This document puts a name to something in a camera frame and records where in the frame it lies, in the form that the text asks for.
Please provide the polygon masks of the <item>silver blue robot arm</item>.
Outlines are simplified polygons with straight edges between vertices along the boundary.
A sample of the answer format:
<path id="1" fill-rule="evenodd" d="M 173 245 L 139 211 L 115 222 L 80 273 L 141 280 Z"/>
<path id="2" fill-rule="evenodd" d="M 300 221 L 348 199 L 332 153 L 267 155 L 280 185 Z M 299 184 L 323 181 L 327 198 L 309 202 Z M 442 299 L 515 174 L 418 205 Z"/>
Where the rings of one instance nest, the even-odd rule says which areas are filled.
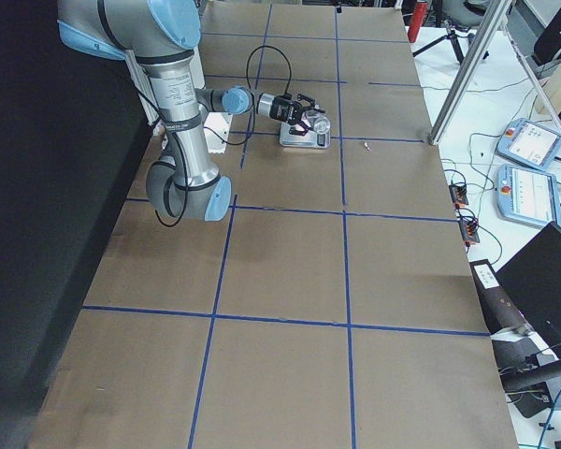
<path id="1" fill-rule="evenodd" d="M 122 60 L 128 51 L 145 71 L 167 144 L 146 179 L 153 208 L 173 219 L 220 221 L 232 184 L 211 161 L 204 123 L 208 113 L 252 110 L 288 126 L 294 136 L 329 133 L 330 122 L 314 99 L 272 95 L 242 86 L 194 87 L 190 62 L 201 37 L 193 1 L 61 1 L 63 43 L 76 51 Z"/>

